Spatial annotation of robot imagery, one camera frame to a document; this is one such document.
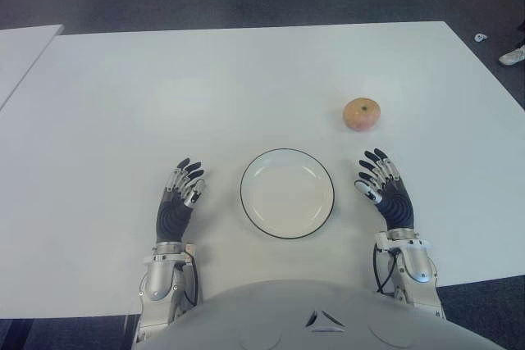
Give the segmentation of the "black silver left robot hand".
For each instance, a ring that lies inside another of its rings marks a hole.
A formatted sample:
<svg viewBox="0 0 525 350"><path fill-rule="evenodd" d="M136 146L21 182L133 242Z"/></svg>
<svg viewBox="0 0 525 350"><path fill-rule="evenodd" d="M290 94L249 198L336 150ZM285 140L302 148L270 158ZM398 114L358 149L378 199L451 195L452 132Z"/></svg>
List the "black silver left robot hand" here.
<svg viewBox="0 0 525 350"><path fill-rule="evenodd" d="M194 206L206 187L201 165L187 157L170 173L157 210L158 243L182 241Z"/></svg>

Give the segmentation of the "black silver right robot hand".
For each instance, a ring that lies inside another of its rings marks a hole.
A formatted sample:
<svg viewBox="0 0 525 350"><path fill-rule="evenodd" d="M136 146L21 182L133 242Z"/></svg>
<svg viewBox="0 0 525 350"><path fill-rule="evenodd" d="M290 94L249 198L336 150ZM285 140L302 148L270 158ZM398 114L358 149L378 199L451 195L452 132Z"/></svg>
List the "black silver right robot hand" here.
<svg viewBox="0 0 525 350"><path fill-rule="evenodd" d="M413 204L394 162L378 148L364 156L358 163L365 171L358 173L355 188L381 213L388 230L413 230Z"/></svg>

